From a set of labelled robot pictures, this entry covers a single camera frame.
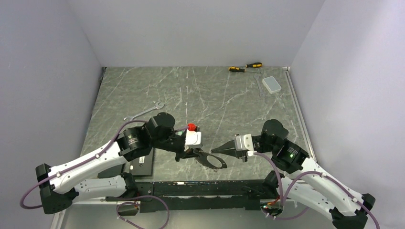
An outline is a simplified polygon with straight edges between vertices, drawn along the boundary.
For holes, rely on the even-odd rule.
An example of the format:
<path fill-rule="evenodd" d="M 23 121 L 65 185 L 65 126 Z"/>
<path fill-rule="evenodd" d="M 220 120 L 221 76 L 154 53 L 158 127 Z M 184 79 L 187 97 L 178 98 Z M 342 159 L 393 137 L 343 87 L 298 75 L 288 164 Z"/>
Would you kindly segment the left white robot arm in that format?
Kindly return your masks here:
<path fill-rule="evenodd" d="M 194 157 L 192 150 L 202 147 L 202 134 L 198 126 L 188 124 L 181 132 L 174 129 L 175 119 L 169 113 L 159 113 L 143 121 L 140 126 L 121 126 L 110 141 L 100 148 L 59 166 L 37 166 L 41 205 L 45 214 L 54 214 L 70 207 L 74 202 L 114 197 L 132 200 L 139 195 L 135 178 L 123 172 L 110 178 L 94 176 L 109 168 L 123 165 L 153 149 L 175 153 L 175 160 Z"/>

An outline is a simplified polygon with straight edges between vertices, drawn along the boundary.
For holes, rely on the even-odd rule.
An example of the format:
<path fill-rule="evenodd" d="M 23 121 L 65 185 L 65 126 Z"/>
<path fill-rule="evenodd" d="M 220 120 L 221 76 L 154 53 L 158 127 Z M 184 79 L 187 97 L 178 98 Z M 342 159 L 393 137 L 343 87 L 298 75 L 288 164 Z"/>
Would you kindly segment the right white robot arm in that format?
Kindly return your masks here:
<path fill-rule="evenodd" d="M 337 229 L 363 229 L 372 219 L 375 198 L 347 187 L 325 169 L 308 152 L 288 140 L 288 130 L 276 119 L 265 121 L 260 135 L 235 135 L 220 147 L 211 150 L 247 161 L 250 156 L 267 160 L 273 170 L 263 182 L 263 192 L 277 197 L 280 206 L 289 198 L 311 208 L 326 218 Z"/>

